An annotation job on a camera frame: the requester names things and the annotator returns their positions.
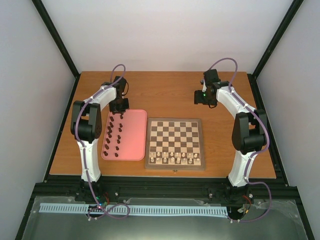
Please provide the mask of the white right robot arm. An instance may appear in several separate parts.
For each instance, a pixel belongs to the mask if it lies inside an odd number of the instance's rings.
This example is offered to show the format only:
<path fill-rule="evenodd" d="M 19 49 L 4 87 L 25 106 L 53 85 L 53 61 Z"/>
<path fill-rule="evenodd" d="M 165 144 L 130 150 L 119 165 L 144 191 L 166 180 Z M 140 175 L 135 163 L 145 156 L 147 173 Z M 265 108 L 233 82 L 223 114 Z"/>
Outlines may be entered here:
<path fill-rule="evenodd" d="M 228 181 L 233 187 L 244 187 L 256 156 L 268 148 L 267 114 L 245 102 L 228 81 L 221 81 L 216 69 L 203 73 L 202 90 L 194 92 L 194 103 L 215 108 L 222 104 L 234 118 L 231 141 L 235 157 Z"/>

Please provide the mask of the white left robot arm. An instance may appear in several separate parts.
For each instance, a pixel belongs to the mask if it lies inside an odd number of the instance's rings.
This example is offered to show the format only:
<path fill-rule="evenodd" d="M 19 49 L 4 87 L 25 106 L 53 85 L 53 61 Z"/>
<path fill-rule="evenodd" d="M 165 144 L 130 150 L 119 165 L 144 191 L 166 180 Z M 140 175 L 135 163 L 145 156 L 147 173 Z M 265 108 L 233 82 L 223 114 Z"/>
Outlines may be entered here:
<path fill-rule="evenodd" d="M 112 114 L 122 116 L 129 109 L 124 93 L 128 82 L 116 76 L 113 82 L 105 82 L 89 98 L 76 100 L 72 105 L 70 131 L 80 150 L 84 182 L 97 182 L 101 177 L 98 163 L 98 140 L 102 133 L 102 110 L 109 107 Z"/>

